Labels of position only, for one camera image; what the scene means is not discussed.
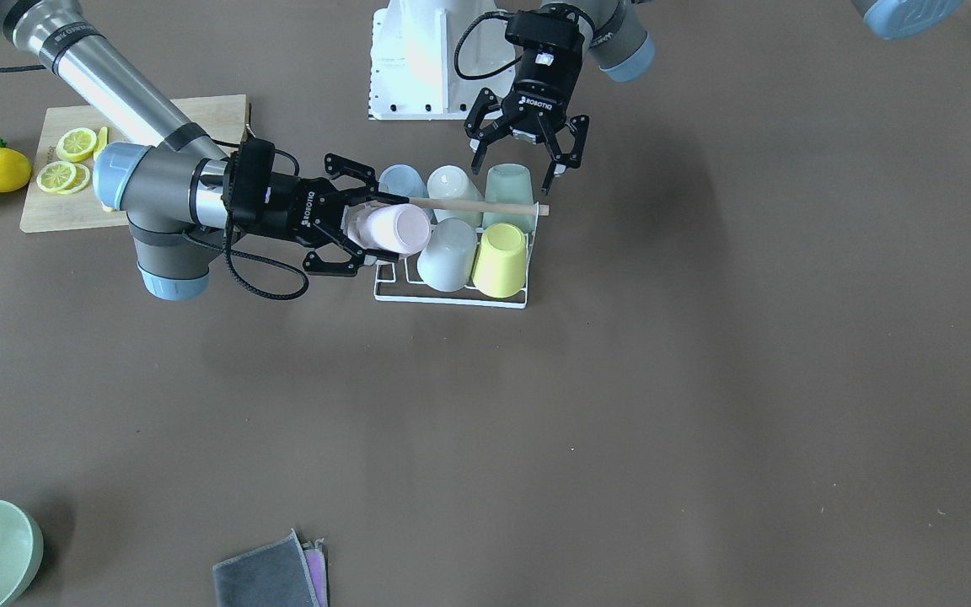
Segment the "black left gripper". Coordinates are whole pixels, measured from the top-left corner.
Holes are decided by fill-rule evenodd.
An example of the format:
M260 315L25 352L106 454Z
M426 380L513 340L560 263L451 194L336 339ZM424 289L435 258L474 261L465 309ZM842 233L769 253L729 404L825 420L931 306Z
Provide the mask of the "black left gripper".
M464 131L474 150L471 173L480 173L488 147L505 136L545 146L550 168L540 186L543 195L550 193L556 176L578 169L590 116L570 118L567 109L582 63L582 51L523 51L512 88L504 99L492 89L481 89L464 121ZM556 133L565 129L573 136L570 151L563 151L556 141Z

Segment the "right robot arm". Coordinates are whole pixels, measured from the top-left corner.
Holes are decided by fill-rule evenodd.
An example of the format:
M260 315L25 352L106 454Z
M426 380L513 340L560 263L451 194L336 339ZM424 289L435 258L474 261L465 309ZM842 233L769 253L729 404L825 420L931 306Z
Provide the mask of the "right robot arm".
M245 235L297 243L296 270L354 277L361 266L421 252L429 219L378 188L375 170L328 154L326 174L274 172L272 142L246 136L224 151L86 20L76 1L0 1L0 35L29 51L124 135L94 162L94 191L130 224L150 293L193 298L211 263L231 264Z

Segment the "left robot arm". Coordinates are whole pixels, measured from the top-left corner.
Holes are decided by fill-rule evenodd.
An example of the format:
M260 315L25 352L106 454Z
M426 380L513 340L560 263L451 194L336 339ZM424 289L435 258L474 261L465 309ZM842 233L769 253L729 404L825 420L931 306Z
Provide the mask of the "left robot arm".
M642 76L656 47L632 1L544 1L536 10L493 10L471 20L466 34L486 20L504 23L502 37L516 46L509 63L515 79L505 94L483 88L464 120L471 173L480 172L488 149L504 138L540 145L550 158L543 193L552 181L583 161L591 120L570 112L583 59L616 82Z

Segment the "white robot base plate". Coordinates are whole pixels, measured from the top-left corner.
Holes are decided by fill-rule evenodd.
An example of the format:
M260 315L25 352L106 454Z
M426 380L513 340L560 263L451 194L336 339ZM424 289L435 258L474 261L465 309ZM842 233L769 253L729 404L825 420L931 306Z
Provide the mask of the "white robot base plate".
M377 121L462 120L478 93L515 79L505 24L488 20L456 45L493 1L389 1L373 13L367 115Z

